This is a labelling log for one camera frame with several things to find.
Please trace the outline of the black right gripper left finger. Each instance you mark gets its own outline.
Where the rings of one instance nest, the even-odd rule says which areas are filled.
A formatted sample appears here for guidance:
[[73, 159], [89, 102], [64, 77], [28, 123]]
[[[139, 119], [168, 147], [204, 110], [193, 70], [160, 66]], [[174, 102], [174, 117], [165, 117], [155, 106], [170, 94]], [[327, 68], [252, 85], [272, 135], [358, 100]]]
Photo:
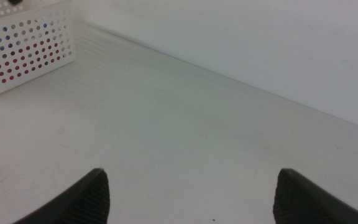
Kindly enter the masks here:
[[107, 224], [109, 210], [108, 176], [97, 168], [16, 224]]

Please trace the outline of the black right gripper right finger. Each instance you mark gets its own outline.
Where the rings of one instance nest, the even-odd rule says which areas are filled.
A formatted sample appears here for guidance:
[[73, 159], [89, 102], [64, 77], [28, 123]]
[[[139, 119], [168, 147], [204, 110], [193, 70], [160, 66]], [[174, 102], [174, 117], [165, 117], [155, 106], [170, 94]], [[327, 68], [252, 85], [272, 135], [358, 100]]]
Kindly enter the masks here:
[[289, 168], [278, 174], [273, 217], [288, 224], [358, 224], [358, 210]]

